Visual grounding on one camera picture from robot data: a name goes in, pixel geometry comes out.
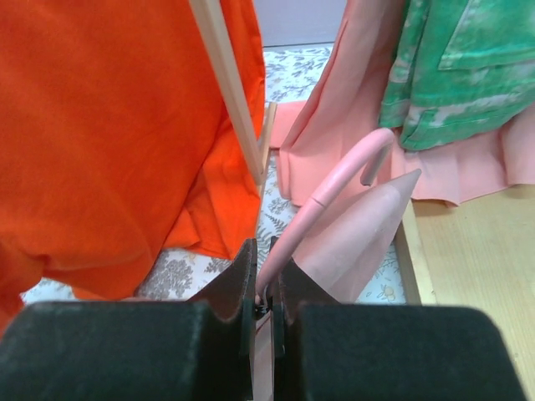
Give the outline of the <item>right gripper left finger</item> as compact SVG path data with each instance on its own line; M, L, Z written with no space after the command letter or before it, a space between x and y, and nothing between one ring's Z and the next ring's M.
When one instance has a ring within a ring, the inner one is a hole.
M1 341L4 400L249 400L257 243L191 299L38 302Z

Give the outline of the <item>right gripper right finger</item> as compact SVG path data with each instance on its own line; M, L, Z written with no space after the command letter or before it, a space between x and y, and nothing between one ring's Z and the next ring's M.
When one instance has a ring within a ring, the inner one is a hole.
M482 311L337 302L290 261L273 284L276 400L523 400Z

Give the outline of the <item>dusty pink graphic t-shirt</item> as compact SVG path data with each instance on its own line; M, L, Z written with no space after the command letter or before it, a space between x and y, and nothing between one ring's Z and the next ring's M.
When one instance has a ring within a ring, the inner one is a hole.
M304 303L355 302L390 247L420 170L335 200L316 219L300 210L288 228L307 228L291 239L285 230L268 255L292 255L283 269L277 309L292 322Z

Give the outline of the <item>pink wire hanger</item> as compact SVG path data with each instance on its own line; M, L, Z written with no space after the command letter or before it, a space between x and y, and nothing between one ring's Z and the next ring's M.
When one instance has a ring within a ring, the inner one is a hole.
M288 227L275 242L257 274L255 304L268 304L268 287L286 266L308 231L345 186L360 173L360 184L370 186L380 171L394 142L390 129L376 129L360 140L327 174L300 207Z

